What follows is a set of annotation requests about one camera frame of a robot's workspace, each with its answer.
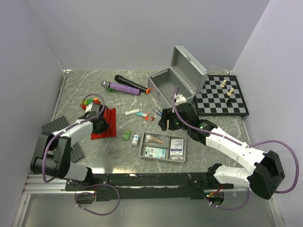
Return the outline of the red first aid pouch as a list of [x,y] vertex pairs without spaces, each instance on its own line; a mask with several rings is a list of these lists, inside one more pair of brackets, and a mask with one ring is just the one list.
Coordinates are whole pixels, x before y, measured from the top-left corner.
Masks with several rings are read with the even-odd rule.
[[116,108],[109,108],[104,111],[103,117],[106,123],[109,125],[106,131],[96,134],[91,134],[92,140],[108,138],[108,137],[115,137],[116,136]]

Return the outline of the white blue instruction packet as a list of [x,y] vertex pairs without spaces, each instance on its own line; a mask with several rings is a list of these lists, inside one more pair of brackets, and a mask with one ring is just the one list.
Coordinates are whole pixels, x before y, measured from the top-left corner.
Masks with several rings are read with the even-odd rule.
[[172,138],[170,140],[169,159],[184,161],[184,139]]

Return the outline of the cotton swabs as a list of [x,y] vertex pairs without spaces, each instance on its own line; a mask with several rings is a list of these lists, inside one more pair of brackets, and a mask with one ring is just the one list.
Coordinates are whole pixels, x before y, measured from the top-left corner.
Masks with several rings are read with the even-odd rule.
[[158,144],[163,144],[163,141],[160,140],[159,138],[155,137],[155,136],[152,136],[150,134],[146,135],[145,136],[145,140],[144,140],[145,143],[148,143],[148,142],[153,142],[153,143],[158,143]]

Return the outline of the light blue gauze packet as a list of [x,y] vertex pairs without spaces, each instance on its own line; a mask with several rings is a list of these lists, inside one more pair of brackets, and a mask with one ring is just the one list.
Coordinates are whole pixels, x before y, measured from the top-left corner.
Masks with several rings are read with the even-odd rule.
[[163,148],[154,148],[154,147],[146,147],[144,152],[145,157],[153,157],[165,159],[166,149]]

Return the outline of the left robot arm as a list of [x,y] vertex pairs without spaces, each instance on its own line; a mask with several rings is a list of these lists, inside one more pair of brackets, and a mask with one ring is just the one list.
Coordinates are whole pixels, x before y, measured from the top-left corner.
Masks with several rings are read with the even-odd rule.
[[76,181],[83,190],[93,186],[91,168],[71,162],[71,150],[75,143],[91,134],[100,134],[109,128],[104,118],[107,106],[93,104],[74,124],[56,132],[43,132],[38,137],[30,170],[41,174],[44,182],[55,178]]

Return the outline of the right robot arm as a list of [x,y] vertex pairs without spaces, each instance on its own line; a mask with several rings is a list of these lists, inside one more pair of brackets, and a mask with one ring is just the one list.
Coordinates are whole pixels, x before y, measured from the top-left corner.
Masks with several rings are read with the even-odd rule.
[[158,125],[163,131],[184,130],[194,141],[222,152],[241,165],[240,168],[223,164],[210,167],[206,180],[209,187],[243,186],[266,200],[277,192],[285,173],[276,152],[264,152],[235,139],[215,123],[199,118],[188,102],[164,108],[161,114]]

